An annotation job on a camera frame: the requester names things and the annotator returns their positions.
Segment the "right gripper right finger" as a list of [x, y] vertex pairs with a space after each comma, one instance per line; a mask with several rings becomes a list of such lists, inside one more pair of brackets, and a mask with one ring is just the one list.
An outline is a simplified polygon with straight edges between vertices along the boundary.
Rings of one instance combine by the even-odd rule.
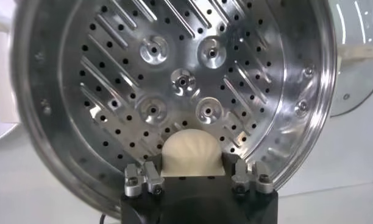
[[273, 193], [274, 186], [269, 169], [263, 161], [253, 161], [251, 170], [248, 170], [248, 164], [238, 155], [223, 153], [221, 159], [236, 194], [244, 195], [252, 188], [261, 194]]

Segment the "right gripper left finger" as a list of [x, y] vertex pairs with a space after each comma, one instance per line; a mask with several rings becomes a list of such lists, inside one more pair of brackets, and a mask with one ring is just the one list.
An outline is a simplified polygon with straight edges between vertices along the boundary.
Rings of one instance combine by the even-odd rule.
[[143, 192], [160, 195], [164, 188], [165, 179], [162, 171], [162, 155], [150, 156], [138, 167], [128, 164], [124, 169], [124, 195], [138, 197]]

